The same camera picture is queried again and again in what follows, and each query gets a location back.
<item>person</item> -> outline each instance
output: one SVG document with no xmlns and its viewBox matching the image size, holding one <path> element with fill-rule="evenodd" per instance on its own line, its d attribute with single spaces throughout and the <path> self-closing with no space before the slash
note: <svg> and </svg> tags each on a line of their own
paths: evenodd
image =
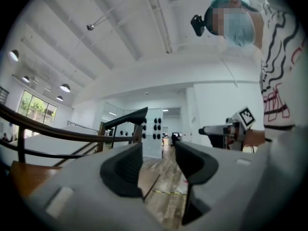
<svg viewBox="0 0 308 231">
<path fill-rule="evenodd" d="M 253 44 L 260 50 L 264 131 L 249 129 L 244 141 L 249 146 L 271 142 L 295 126 L 279 90 L 304 51 L 306 35 L 285 4 L 277 2 L 279 0 L 270 1 L 272 4 L 267 1 L 258 11 L 250 6 L 249 0 L 211 0 L 200 25 L 201 34 L 206 27 L 211 34 L 223 36 L 239 47 Z"/>
<path fill-rule="evenodd" d="M 5 142 L 8 142 L 8 143 L 10 142 L 9 139 L 7 138 L 7 136 L 6 136 L 6 133 L 3 134 L 2 140 L 5 141 Z"/>
</svg>

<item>ceiling light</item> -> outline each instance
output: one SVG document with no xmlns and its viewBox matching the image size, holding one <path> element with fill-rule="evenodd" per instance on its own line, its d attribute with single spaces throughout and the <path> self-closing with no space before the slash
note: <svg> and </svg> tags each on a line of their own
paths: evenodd
<svg viewBox="0 0 308 231">
<path fill-rule="evenodd" d="M 30 82 L 30 79 L 28 76 L 24 76 L 22 77 L 23 81 L 26 82 L 26 83 L 29 83 Z"/>
<path fill-rule="evenodd" d="M 69 87 L 69 85 L 67 84 L 63 84 L 62 86 L 60 86 L 60 88 L 65 91 L 65 92 L 70 92 L 71 88 Z"/>
<path fill-rule="evenodd" d="M 18 52 L 18 50 L 12 50 L 12 51 L 9 53 L 9 55 L 10 55 L 10 57 L 11 57 L 14 61 L 18 62 L 18 58 L 19 58 L 19 52 Z"/>
<path fill-rule="evenodd" d="M 58 96 L 57 100 L 63 101 L 63 97 L 62 96 Z"/>
</svg>

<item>white shirt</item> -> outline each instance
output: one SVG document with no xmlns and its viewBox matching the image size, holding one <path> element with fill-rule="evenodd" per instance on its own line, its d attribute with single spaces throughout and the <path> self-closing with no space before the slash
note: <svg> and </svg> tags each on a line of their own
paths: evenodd
<svg viewBox="0 0 308 231">
<path fill-rule="evenodd" d="M 287 79 L 307 42 L 305 32 L 294 15 L 263 4 L 264 28 L 260 88 L 264 104 L 266 141 L 290 131 L 294 121 L 279 88 Z"/>
</svg>

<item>yellow tape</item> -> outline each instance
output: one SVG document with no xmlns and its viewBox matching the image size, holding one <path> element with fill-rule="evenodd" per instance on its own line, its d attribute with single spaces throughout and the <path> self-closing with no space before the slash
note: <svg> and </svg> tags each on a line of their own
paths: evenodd
<svg viewBox="0 0 308 231">
<path fill-rule="evenodd" d="M 156 193 L 164 193 L 164 194 L 169 194 L 169 195 L 187 195 L 185 193 L 179 193 L 179 192 L 163 192 L 159 190 L 152 190 L 152 191 Z"/>
</svg>

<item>window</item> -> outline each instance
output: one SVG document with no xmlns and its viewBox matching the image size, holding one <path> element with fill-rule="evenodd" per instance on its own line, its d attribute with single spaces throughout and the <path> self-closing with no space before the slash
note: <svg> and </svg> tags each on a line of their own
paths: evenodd
<svg viewBox="0 0 308 231">
<path fill-rule="evenodd" d="M 19 104 L 18 113 L 35 121 L 52 126 L 56 112 L 56 106 L 24 91 Z"/>
<path fill-rule="evenodd" d="M 2 87 L 0 87 L 0 103 L 5 104 L 6 99 L 8 98 L 9 92 Z"/>
</svg>

